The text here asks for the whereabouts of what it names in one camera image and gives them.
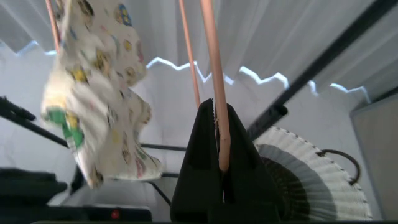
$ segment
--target white floor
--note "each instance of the white floor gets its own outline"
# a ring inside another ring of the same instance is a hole
[[[8,49],[0,49],[0,95],[39,116],[42,91],[52,66],[53,57],[45,56],[38,48],[16,57]],[[226,83],[227,101],[236,110],[243,125],[251,122],[284,91],[278,79],[258,85],[251,77],[240,73],[232,85]],[[201,100],[213,97],[211,79],[203,83],[198,78]],[[141,134],[141,142],[186,146],[196,115],[189,68],[176,71],[168,65],[156,64],[148,77],[134,87],[152,105],[154,117]],[[380,211],[373,194],[368,172],[356,141],[349,112],[364,95],[360,91],[344,93],[329,88],[315,96],[306,86],[286,107],[289,114],[277,125],[288,129],[320,149],[336,149],[355,157],[363,168],[359,181],[371,205],[373,217],[380,219]],[[169,172],[177,172],[183,153],[161,154]],[[345,159],[333,157],[354,175],[354,167]],[[30,131],[0,119],[0,166],[54,172],[59,181],[70,182],[75,163],[67,149]],[[171,196],[175,181],[158,181]]]

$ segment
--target red light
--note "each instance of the red light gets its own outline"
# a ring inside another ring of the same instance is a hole
[[[119,210],[113,210],[112,213],[111,213],[111,218],[112,219],[119,219],[120,218]]]

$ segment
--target laundry basket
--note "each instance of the laundry basket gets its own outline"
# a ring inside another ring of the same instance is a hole
[[[300,136],[271,127],[255,141],[264,165],[273,177],[285,203],[281,219],[371,220],[366,197],[357,183],[359,164],[334,150],[319,150]],[[357,168],[351,178],[327,152],[348,158]]]

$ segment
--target white cloth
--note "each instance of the white cloth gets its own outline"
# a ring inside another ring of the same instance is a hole
[[[67,0],[64,13],[43,119],[63,129],[91,188],[104,178],[159,178],[162,165],[138,141],[150,106],[129,89],[146,68],[126,8],[115,0]]]

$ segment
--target black metal frame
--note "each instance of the black metal frame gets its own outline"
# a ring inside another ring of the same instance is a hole
[[[398,0],[376,0],[374,1],[304,72],[293,82],[293,84],[284,91],[270,105],[255,122],[250,125],[247,130],[250,140],[255,140],[263,132],[267,131],[278,120],[287,114],[287,108],[284,104],[291,99],[298,91],[303,88],[308,81],[318,75],[325,67],[327,67],[335,58],[337,58],[345,49],[347,49],[355,40],[363,35],[371,26],[373,26],[383,15],[387,14]],[[6,98],[0,98],[0,116],[27,128],[53,142],[67,147],[67,143],[62,138],[46,131],[32,121],[35,116],[27,110],[20,108]],[[154,148],[161,150],[186,151],[184,147],[161,146],[154,144],[141,144],[142,147]],[[178,178],[178,174],[164,173],[163,177]],[[72,182],[72,190],[77,190],[82,186],[84,179],[79,169],[76,169],[74,181]],[[155,186],[155,189],[163,196],[168,204],[170,200],[164,193]]]

